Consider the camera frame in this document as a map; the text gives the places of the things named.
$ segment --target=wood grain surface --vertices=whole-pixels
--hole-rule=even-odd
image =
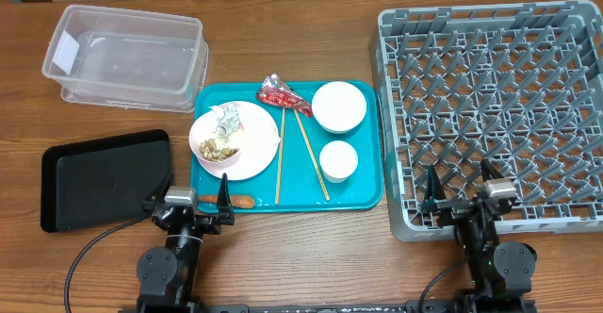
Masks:
[[[368,40],[386,8],[550,0],[131,0],[97,5],[199,18],[209,44],[207,84],[360,79],[371,83]],[[603,6],[603,0],[593,0]],[[41,74],[65,4],[0,6],[0,311],[63,311],[63,284],[81,248],[108,226],[71,233],[40,229],[41,155],[48,147],[163,128],[176,182],[188,185],[192,115],[68,104]],[[150,222],[102,240],[72,282],[73,312],[115,312],[139,293],[136,263],[165,233]],[[508,236],[538,252],[533,291],[541,312],[603,306],[603,235]],[[209,304],[403,303],[417,299],[461,257],[450,241],[403,243],[389,231],[385,199],[364,212],[247,215],[205,239],[195,293]],[[468,287],[467,271],[432,290]]]

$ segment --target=blue tray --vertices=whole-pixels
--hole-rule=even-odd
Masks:
[[[327,82],[287,82],[304,99],[311,101],[318,88]],[[358,168],[346,181],[333,184],[325,179],[331,201],[326,201],[318,182],[312,160],[303,141],[302,132],[292,110],[285,116],[285,149],[281,167],[281,199],[274,204],[276,191],[276,170],[278,153],[269,166],[260,174],[242,181],[230,181],[231,194],[251,195],[255,199],[255,208],[236,208],[239,213],[285,213],[326,210],[370,209],[379,203],[383,195],[383,165],[379,142],[379,121],[377,101],[372,88],[360,81],[350,81],[367,99],[367,115],[351,132],[331,134],[316,121],[300,114],[303,128],[318,160],[320,150],[332,140],[344,140],[358,153]],[[197,97],[195,119],[209,111],[210,106],[230,101],[253,102],[268,111],[281,127],[283,112],[279,107],[268,106],[255,99],[260,90],[260,82],[219,83],[205,87]],[[205,171],[193,155],[190,173],[190,185],[198,194],[217,194],[220,186],[218,178]],[[211,204],[199,204],[206,213],[215,213]]]

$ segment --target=bowl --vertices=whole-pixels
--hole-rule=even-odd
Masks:
[[[220,107],[226,107],[228,104],[220,105]],[[201,143],[214,138],[214,132],[216,130],[216,118],[212,111],[208,111],[201,115],[190,128],[188,132],[188,145],[193,154],[199,159],[200,162],[215,167],[226,168],[234,165],[241,155],[242,141],[240,147],[236,153],[222,161],[212,161],[204,157],[201,153]],[[238,130],[242,133],[244,131],[243,123],[239,123]]]
[[[334,140],[320,151],[320,168],[324,177],[333,183],[344,182],[358,167],[358,154],[351,144]]]
[[[329,82],[314,94],[312,112],[326,131],[343,134],[363,121],[367,114],[367,100],[351,83]]]

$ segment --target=gray plastic crate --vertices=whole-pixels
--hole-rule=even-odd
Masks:
[[[603,231],[601,15],[590,1],[389,9],[372,39],[392,233],[452,239],[420,213],[426,168],[448,199],[489,157],[519,201],[499,233]]]

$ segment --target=red wrapper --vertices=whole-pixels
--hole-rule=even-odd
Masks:
[[[312,107],[294,92],[277,74],[272,74],[262,83],[262,90],[255,94],[259,101],[277,107],[290,107],[308,118],[312,117]]]

